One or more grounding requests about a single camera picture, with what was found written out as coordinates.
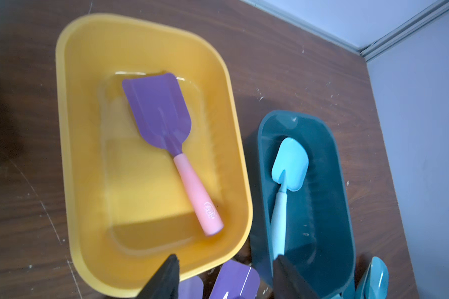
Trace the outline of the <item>purple square shovel pink handle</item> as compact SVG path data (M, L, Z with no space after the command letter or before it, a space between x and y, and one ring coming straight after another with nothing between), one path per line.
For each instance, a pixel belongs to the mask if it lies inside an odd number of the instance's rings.
M129 78L122 81L122 88L141 137L172 156L205 235L219 233L223 221L182 149L192 121L177 77L165 73Z

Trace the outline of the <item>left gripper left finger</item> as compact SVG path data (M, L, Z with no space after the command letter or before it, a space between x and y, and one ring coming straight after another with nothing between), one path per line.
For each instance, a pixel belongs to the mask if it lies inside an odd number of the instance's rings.
M175 254L171 254L136 296L136 299L177 299L179 283L179 260Z

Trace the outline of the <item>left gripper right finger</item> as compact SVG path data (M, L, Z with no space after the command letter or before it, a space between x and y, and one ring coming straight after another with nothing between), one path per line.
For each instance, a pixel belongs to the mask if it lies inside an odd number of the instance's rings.
M275 299L319 299L318 294L284 255L273 262Z

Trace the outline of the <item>teal round shovel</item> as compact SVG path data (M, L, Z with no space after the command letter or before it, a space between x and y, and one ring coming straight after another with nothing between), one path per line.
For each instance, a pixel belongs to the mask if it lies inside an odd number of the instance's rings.
M271 243L274 258L284 254L288 192L299 191L309 167L309 157L304 147L294 138L285 138L274 161L271 177L279 184L271 217Z

